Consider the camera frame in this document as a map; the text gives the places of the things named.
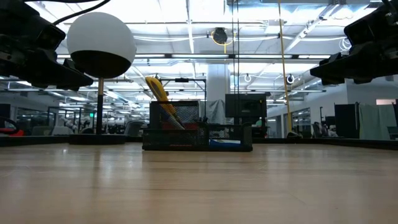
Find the black background rig frame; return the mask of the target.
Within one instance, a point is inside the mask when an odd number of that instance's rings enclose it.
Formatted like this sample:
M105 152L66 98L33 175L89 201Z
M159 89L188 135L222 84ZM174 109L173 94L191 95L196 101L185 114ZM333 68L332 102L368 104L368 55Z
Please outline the black background rig frame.
M203 97L199 97L199 100L207 100L207 82L204 78L159 78L160 83L162 84L164 90L169 93L183 93L183 92L192 92L197 96L199 91L203 92ZM167 85L170 82L180 83L180 88L167 88ZM194 83L193 89L188 89L184 87L184 83Z

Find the grey green cloth panel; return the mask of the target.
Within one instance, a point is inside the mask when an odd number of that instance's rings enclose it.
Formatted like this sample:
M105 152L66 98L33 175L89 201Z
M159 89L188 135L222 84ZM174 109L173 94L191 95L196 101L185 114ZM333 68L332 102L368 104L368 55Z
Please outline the grey green cloth panel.
M364 140L390 140L388 127L396 125L392 105L359 106L359 138Z

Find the black table frame rails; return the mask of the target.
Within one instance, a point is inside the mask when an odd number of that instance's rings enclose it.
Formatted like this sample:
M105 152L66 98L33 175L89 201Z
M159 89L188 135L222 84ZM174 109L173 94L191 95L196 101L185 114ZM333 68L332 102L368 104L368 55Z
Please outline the black table frame rails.
M30 146L40 144L69 143L69 136L0 136L0 147ZM398 151L398 141L392 140L360 140L345 138L318 139L287 139L287 138L253 138L252 144L324 144L346 147L363 147L369 149L384 149Z

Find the grey office chair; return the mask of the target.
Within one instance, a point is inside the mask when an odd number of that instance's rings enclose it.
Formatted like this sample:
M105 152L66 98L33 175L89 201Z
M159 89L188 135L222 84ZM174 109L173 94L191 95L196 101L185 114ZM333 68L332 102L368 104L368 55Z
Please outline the grey office chair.
M128 121L124 134L130 137L140 137L140 130L143 124L142 121Z

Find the blue sticky note pad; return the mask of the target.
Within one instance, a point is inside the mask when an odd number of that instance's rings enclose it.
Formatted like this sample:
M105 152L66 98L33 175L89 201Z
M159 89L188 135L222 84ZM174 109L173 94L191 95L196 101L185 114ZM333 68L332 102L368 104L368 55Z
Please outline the blue sticky note pad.
M227 139L210 139L209 146L211 146L211 147L240 147L241 141L227 140Z

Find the white globe lamp black base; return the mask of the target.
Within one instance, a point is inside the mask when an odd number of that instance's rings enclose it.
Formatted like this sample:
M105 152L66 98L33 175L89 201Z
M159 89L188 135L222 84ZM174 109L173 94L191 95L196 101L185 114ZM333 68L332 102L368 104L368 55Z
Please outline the white globe lamp black base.
M126 142L120 134L103 134L104 81L124 74L136 56L130 28L117 17L89 12L71 24L67 33L70 58L84 72L98 79L96 130L93 134L73 134L71 145L118 145Z

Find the grey covered equipment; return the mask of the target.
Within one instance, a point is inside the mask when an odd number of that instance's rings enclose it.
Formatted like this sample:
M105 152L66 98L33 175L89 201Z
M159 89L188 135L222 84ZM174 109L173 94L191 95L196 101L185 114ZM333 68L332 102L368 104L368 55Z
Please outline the grey covered equipment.
M206 117L208 123L211 124L225 124L225 103L223 100L207 101L206 102Z

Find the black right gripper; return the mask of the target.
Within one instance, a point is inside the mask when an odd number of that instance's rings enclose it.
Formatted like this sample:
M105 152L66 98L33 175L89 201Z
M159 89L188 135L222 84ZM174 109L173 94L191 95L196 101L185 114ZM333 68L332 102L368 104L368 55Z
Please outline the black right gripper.
M333 54L310 70L322 85L360 85L398 73L398 6L377 8L344 33L351 44L349 55Z

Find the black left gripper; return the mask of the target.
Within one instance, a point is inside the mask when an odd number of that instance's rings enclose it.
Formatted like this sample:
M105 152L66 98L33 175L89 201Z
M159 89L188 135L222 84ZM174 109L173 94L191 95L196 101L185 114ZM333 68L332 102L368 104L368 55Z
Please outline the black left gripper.
M30 6L0 6L0 73L40 89L78 91L93 79L74 61L57 62L64 32Z

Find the black partition panel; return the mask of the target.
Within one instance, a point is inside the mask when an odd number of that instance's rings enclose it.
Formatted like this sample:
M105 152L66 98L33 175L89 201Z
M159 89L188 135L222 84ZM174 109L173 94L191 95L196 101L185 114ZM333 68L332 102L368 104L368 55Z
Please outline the black partition panel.
M336 133L341 138L359 139L359 106L335 105Z

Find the red cart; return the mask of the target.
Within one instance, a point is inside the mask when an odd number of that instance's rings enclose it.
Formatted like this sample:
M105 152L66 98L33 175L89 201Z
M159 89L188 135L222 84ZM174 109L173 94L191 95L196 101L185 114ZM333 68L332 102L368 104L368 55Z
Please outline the red cart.
M24 131L12 119L0 116L0 134L9 136L23 136Z

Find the black mesh desk organizer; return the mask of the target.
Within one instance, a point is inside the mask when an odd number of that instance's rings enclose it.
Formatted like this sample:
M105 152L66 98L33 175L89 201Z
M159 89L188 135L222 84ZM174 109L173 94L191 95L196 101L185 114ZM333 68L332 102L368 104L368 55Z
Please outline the black mesh desk organizer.
M142 148L148 151L225 151L251 152L250 124L210 124L200 116L197 101L170 101L185 129L173 127L160 112L158 101L150 103L149 127L143 130ZM211 147L210 139L241 141L240 147Z

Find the black monitor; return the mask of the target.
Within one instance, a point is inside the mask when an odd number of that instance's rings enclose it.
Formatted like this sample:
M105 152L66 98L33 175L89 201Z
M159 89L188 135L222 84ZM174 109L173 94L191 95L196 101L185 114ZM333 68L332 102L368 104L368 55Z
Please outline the black monitor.
M254 118L267 116L265 94L225 94L227 118Z

